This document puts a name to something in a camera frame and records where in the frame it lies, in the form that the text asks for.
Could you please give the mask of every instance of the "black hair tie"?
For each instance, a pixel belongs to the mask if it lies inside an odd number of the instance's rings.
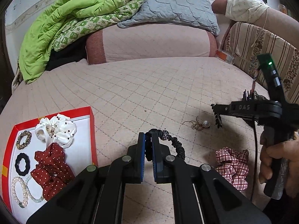
[[[24,159],[25,160],[25,163],[26,163],[26,167],[25,167],[25,170],[22,172],[19,168],[19,163],[20,161]],[[25,154],[25,153],[20,153],[18,156],[17,156],[17,159],[16,159],[16,163],[15,163],[15,168],[16,168],[16,172],[18,173],[18,175],[20,176],[25,176],[26,174],[29,173],[29,170],[30,170],[30,161],[29,161],[29,157]]]

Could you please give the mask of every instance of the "green floral blanket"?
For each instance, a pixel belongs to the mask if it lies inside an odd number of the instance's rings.
[[[19,66],[27,83],[44,72],[52,48],[131,18],[144,0],[57,0],[31,25],[20,49]]]

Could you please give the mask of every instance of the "cable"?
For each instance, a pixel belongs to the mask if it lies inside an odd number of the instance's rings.
[[[253,121],[253,132],[255,134],[255,169],[253,173],[253,186],[252,186],[252,191],[251,191],[251,196],[250,196],[250,201],[252,202],[253,198],[253,193],[255,189],[255,182],[256,182],[256,177],[257,177],[257,167],[258,167],[258,138],[257,138],[257,132],[255,129],[255,122]]]

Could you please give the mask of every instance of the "human hand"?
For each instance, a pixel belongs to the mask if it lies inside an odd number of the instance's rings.
[[[272,177],[271,163],[272,158],[285,158],[289,160],[289,175],[287,177],[285,189],[287,195],[295,198],[299,193],[299,136],[294,134],[295,139],[285,141],[266,148],[266,138],[264,132],[261,134],[260,143],[263,145],[261,150],[261,167],[259,173],[260,183],[263,184]]]

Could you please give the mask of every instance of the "pearl pendant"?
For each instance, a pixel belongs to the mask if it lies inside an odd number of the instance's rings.
[[[205,127],[205,128],[208,128],[208,127],[210,127],[210,122],[207,121],[207,120],[204,120],[204,121],[202,122],[202,126]]]

